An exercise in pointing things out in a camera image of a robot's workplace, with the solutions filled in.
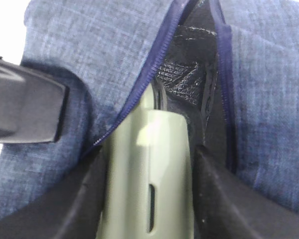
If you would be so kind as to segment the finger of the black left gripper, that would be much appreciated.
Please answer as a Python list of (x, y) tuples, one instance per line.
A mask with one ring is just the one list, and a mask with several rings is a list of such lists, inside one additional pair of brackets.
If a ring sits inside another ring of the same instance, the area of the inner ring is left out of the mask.
[(56, 141), (66, 98), (51, 76), (0, 57), (0, 143)]

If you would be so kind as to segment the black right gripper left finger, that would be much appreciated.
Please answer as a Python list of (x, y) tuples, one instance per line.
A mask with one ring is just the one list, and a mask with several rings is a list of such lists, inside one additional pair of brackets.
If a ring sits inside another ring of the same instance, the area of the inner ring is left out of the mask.
[(0, 239), (94, 239), (107, 160), (98, 146), (50, 191), (0, 220)]

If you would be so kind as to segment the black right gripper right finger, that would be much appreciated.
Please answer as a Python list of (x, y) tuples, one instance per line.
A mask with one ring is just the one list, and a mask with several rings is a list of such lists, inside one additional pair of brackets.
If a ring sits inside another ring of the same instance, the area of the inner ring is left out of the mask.
[(197, 146), (193, 207), (202, 239), (299, 239), (299, 215), (253, 191)]

